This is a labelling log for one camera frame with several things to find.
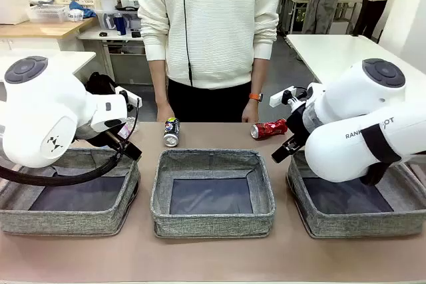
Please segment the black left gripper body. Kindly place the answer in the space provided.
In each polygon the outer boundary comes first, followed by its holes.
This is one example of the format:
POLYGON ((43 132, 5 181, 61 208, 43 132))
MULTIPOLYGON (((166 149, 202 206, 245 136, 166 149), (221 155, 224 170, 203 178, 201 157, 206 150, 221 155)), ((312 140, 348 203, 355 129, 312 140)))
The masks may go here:
POLYGON ((124 141, 118 133, 124 127, 124 124, 109 128, 104 132, 95 132, 88 124, 77 128, 77 140, 85 140, 95 147, 108 146, 110 148, 118 147, 118 144, 124 141))

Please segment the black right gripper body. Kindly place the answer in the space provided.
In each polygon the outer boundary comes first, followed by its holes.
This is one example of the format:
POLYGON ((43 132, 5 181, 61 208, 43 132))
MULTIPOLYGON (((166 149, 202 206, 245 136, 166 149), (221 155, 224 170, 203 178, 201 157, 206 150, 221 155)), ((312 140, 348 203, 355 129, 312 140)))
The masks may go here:
POLYGON ((291 114, 286 120, 288 129, 293 133, 297 141, 306 141, 310 135, 303 122, 305 109, 305 102, 295 102, 292 105, 291 114))

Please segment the person's left hand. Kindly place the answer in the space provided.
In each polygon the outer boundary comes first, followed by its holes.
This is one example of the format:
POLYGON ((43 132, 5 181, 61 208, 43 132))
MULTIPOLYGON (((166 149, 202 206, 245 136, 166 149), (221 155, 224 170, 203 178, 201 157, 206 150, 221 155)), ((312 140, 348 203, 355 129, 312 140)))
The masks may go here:
POLYGON ((250 99, 248 101, 242 113, 242 122, 256 123, 259 121, 258 105, 257 100, 250 99))

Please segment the person's right hand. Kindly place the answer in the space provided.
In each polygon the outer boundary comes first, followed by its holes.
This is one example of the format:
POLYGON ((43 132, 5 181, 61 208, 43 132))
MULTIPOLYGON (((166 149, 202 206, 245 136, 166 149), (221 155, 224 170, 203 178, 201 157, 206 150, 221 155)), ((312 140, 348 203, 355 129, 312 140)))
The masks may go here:
POLYGON ((174 111, 172 110, 170 104, 168 102, 157 103, 157 122, 166 122, 169 118, 174 117, 174 111))

